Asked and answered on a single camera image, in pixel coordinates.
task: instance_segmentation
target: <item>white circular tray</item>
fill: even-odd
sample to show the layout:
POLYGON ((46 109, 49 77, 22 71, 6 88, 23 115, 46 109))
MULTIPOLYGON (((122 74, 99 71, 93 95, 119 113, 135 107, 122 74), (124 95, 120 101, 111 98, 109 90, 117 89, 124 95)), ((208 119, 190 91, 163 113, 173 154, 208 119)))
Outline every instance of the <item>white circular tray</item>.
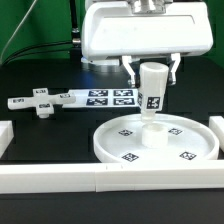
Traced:
POLYGON ((101 162, 138 163, 151 160, 217 159, 219 141, 206 126, 190 119, 156 114, 154 123, 168 128, 168 145, 161 149, 142 145, 140 114, 102 124, 94 134, 94 151, 101 162))

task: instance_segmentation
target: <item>white block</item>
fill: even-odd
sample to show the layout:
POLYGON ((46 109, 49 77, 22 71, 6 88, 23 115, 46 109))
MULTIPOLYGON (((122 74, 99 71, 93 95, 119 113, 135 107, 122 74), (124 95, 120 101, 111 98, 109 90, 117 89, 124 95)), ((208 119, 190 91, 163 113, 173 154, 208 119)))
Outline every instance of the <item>white block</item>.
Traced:
POLYGON ((209 118, 209 128, 216 134, 219 139, 220 148, 224 152, 224 119, 221 116, 209 118))
POLYGON ((11 121, 0 121, 0 158, 13 139, 13 129, 11 121))
POLYGON ((0 193, 95 191, 94 165, 0 166, 0 193))

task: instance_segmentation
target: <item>white cylindrical cup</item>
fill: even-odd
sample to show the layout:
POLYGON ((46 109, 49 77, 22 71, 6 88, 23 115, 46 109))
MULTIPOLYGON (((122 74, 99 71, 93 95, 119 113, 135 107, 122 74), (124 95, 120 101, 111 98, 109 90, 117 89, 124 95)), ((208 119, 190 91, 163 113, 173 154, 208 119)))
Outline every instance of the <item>white cylindrical cup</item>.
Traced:
POLYGON ((142 127, 142 144, 147 148, 165 148, 168 144, 168 128, 155 123, 144 125, 142 127))

